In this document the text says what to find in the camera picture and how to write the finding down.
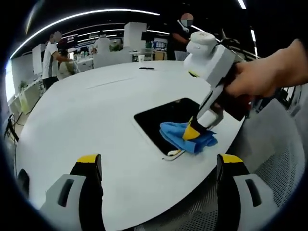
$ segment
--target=microfiber cloth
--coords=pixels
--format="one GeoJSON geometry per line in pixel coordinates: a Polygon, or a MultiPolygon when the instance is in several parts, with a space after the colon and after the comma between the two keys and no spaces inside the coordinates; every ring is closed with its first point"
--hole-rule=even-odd
{"type": "Polygon", "coordinates": [[[193,154],[200,153],[205,146],[210,147],[217,144],[217,140],[213,136],[216,133],[212,131],[206,131],[205,134],[202,134],[192,140],[184,140],[182,136],[187,128],[187,125],[188,123],[161,123],[159,132],[166,141],[173,144],[179,150],[185,150],[193,154]]]}

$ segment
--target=face mask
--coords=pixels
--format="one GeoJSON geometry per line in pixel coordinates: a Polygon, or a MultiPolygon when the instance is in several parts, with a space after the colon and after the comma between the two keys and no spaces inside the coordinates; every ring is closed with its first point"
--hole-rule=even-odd
{"type": "Polygon", "coordinates": [[[183,26],[189,27],[193,24],[193,20],[181,20],[181,23],[183,24],[183,26]]]}

